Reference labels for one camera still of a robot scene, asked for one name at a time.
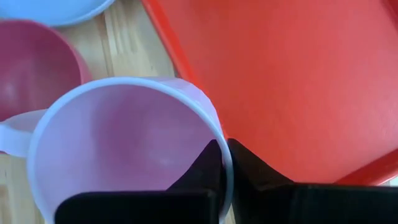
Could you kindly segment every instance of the black object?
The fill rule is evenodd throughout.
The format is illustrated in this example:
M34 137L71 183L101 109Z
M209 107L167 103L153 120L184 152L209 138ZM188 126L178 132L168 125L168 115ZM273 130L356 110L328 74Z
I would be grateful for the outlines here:
M55 223L215 224L224 197L223 174L220 147L212 140L166 191L76 195L58 207Z
M398 188L299 184L234 139L236 224L398 223Z

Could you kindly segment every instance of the pink bowl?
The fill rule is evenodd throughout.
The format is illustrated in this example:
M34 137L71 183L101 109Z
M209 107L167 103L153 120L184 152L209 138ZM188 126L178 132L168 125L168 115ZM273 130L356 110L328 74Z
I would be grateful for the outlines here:
M48 108L91 80L80 54L57 31L32 21L0 22L0 121Z

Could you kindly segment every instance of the red plastic tray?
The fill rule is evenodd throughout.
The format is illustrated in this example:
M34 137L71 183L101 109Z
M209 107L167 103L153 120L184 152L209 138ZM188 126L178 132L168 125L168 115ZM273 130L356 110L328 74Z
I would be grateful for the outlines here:
M143 2L179 74L270 166L300 182L397 174L396 2Z

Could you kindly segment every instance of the light blue plate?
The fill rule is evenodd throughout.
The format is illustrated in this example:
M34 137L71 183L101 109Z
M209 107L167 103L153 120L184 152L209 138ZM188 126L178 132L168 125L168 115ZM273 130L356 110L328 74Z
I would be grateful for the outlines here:
M114 0L0 0L0 18L68 26L103 12Z

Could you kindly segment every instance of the wooden surface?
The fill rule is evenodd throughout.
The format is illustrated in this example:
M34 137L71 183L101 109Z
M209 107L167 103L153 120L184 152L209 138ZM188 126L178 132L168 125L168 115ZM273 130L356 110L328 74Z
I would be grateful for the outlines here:
M138 0L117 0L96 18L60 29L95 79L173 77L174 68ZM25 160L0 155L0 224L42 224L27 183ZM230 213L226 223L234 223Z

